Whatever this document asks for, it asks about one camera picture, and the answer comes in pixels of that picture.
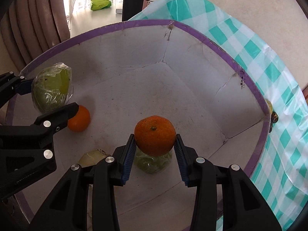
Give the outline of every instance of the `green package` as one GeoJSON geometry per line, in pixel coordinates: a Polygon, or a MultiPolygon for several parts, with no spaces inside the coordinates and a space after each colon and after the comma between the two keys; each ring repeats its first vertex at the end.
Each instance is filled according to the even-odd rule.
{"type": "Polygon", "coordinates": [[[41,113],[64,106],[73,94],[72,70],[64,63],[43,69],[32,82],[32,100],[41,113]]]}
{"type": "Polygon", "coordinates": [[[91,10],[100,10],[111,6],[111,0],[91,0],[91,10]]]}

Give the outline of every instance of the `teal checkered cloth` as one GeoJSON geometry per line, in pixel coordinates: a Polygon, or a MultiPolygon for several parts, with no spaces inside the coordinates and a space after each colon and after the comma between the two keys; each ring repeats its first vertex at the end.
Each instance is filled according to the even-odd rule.
{"type": "Polygon", "coordinates": [[[251,180],[287,230],[308,200],[308,107],[290,71],[256,33],[208,0],[156,0],[131,20],[140,19],[173,19],[200,31],[236,60],[271,101],[279,121],[251,180]]]}

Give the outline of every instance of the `orange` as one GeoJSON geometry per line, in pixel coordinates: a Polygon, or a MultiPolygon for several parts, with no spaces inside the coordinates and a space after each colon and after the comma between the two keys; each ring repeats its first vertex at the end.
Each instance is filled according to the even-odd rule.
{"type": "Polygon", "coordinates": [[[172,149],[176,138],[172,123],[158,115],[138,122],[134,134],[138,148],[143,153],[154,157],[167,154],[172,149]]]}
{"type": "Polygon", "coordinates": [[[67,126],[74,132],[84,131],[90,124],[91,117],[89,110],[86,107],[79,105],[77,114],[68,120],[67,126]]]}

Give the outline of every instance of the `plastic-wrapped cabbage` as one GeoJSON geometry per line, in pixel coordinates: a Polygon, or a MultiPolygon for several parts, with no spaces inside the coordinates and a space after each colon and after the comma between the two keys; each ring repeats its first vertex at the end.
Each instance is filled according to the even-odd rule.
{"type": "Polygon", "coordinates": [[[172,150],[160,157],[152,157],[136,149],[134,164],[148,174],[155,174],[167,167],[172,159],[172,150]]]}
{"type": "Polygon", "coordinates": [[[35,107],[46,113],[66,104],[73,94],[72,71],[63,63],[43,69],[32,82],[35,107]]]}

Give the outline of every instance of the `metal screw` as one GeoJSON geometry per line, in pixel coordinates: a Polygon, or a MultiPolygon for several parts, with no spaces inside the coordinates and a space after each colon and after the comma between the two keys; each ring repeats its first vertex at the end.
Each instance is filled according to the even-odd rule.
{"type": "Polygon", "coordinates": [[[50,126],[51,126],[51,122],[50,122],[50,121],[45,121],[45,122],[43,123],[43,125],[44,125],[45,127],[50,127],[50,126]]]}
{"type": "Polygon", "coordinates": [[[52,151],[51,150],[49,150],[49,149],[46,149],[45,151],[44,151],[44,157],[46,158],[46,159],[51,159],[52,157],[53,157],[53,153],[52,153],[52,151]]]}
{"type": "Polygon", "coordinates": [[[115,161],[115,159],[113,157],[107,157],[105,160],[107,163],[112,163],[115,161]]]}
{"type": "Polygon", "coordinates": [[[236,165],[236,164],[232,164],[231,165],[231,168],[234,170],[234,171],[238,171],[240,169],[240,166],[239,165],[236,165]]]}
{"type": "Polygon", "coordinates": [[[204,163],[204,162],[205,162],[205,159],[204,159],[203,157],[198,157],[198,158],[196,159],[196,162],[197,162],[197,163],[204,163]]]}
{"type": "Polygon", "coordinates": [[[79,167],[80,166],[78,164],[73,164],[73,165],[71,165],[70,169],[73,170],[73,171],[76,171],[76,170],[79,169],[79,167]]]}

